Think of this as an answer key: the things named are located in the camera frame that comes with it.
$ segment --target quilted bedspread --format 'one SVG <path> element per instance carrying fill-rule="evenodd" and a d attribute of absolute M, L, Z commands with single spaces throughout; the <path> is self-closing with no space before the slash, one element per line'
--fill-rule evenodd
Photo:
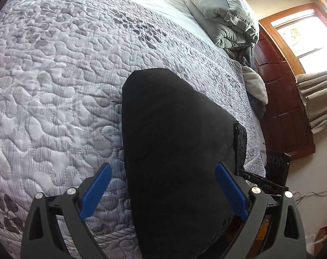
<path fill-rule="evenodd" d="M 8 0 L 0 12 L 0 240 L 14 258 L 35 194 L 78 187 L 105 161 L 113 178 L 86 224 L 110 259 L 141 258 L 121 92 L 131 72 L 153 67 L 172 70 L 244 125 L 245 168 L 264 174 L 239 63 L 129 0 Z M 59 226 L 79 258 L 62 217 Z"/>

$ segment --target silver screw head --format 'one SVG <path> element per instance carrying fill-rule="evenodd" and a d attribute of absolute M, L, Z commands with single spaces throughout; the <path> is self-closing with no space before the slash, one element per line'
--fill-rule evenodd
<path fill-rule="evenodd" d="M 66 193 L 68 194 L 68 195 L 74 195 L 75 193 L 76 193 L 76 188 L 69 188 L 67 191 L 66 191 Z"/>
<path fill-rule="evenodd" d="M 293 197 L 293 194 L 290 191 L 285 192 L 285 196 L 288 197 L 289 199 Z"/>
<path fill-rule="evenodd" d="M 44 194 L 41 193 L 41 192 L 39 192 L 39 193 L 37 193 L 37 194 L 35 195 L 35 198 L 36 198 L 36 199 L 41 199 L 43 196 L 44 196 Z"/>
<path fill-rule="evenodd" d="M 252 187 L 252 188 L 251 188 L 251 191 L 252 191 L 252 193 L 254 193 L 254 194 L 259 194 L 259 193 L 261 193 L 261 189 L 258 188 L 258 187 Z"/>

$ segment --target electrical cable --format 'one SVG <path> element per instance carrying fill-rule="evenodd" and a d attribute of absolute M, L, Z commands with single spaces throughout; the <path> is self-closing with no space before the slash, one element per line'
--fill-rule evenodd
<path fill-rule="evenodd" d="M 326 195 L 324 195 L 325 193 L 327 193 L 327 190 L 320 192 L 320 193 L 315 193 L 315 192 L 309 192 L 306 195 L 302 196 L 300 192 L 295 192 L 293 195 L 295 194 L 299 194 L 299 197 L 295 198 L 295 202 L 297 203 L 297 205 L 306 197 L 312 197 L 312 196 L 319 196 L 319 197 L 326 197 Z"/>

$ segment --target gray pillowcase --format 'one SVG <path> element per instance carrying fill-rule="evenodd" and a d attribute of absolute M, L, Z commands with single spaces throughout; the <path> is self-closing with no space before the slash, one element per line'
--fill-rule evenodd
<path fill-rule="evenodd" d="M 191 15 L 216 46 L 229 50 L 238 50 L 249 46 L 249 42 L 247 42 L 239 28 L 234 28 L 236 27 L 234 25 L 228 27 L 214 20 L 207 19 L 191 0 L 184 0 L 184 2 Z"/>
<path fill-rule="evenodd" d="M 191 0 L 205 18 L 241 31 L 249 43 L 257 43 L 259 24 L 257 17 L 245 0 Z"/>

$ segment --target pillow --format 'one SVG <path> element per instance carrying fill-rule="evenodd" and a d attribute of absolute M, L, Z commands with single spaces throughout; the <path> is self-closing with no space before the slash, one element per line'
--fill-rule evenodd
<path fill-rule="evenodd" d="M 259 24 L 245 0 L 191 0 L 207 19 L 242 30 L 250 43 L 259 40 Z"/>
<path fill-rule="evenodd" d="M 184 2 L 191 15 L 216 46 L 229 50 L 237 50 L 249 46 L 249 42 L 246 41 L 242 32 L 239 33 L 233 30 L 235 26 L 228 27 L 214 20 L 207 19 L 191 0 L 184 0 Z"/>
<path fill-rule="evenodd" d="M 167 69 L 133 72 L 122 95 L 124 162 L 142 257 L 196 258 L 232 220 L 215 167 L 222 161 L 235 172 L 236 160 L 243 166 L 246 132 L 234 139 L 237 120 Z"/>

